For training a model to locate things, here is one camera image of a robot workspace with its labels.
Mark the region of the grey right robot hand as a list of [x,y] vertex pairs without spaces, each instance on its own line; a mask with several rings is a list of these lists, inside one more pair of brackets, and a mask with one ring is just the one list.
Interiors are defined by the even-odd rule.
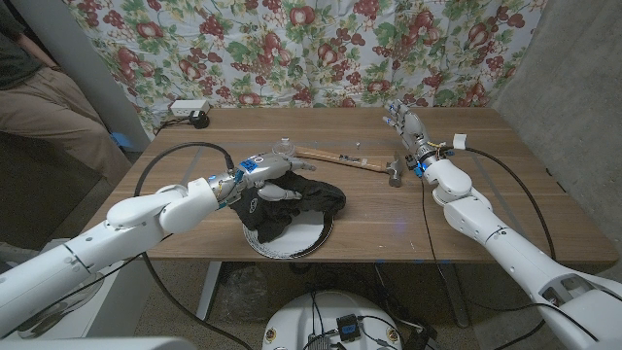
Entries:
[[424,169],[436,162],[437,147],[431,144],[431,139],[419,117],[400,100],[387,101],[385,109],[389,112],[389,116],[384,117],[383,121],[397,132],[404,147],[414,159]]

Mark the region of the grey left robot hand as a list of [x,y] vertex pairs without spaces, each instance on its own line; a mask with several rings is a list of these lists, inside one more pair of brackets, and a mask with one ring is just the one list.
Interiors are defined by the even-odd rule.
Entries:
[[233,203],[244,190],[250,188],[256,188],[258,195],[266,201],[302,199],[300,192],[271,183],[271,180],[282,177],[288,171],[298,169],[315,171],[316,166],[298,157],[261,154],[245,159],[240,167],[210,176],[207,182],[220,203]]

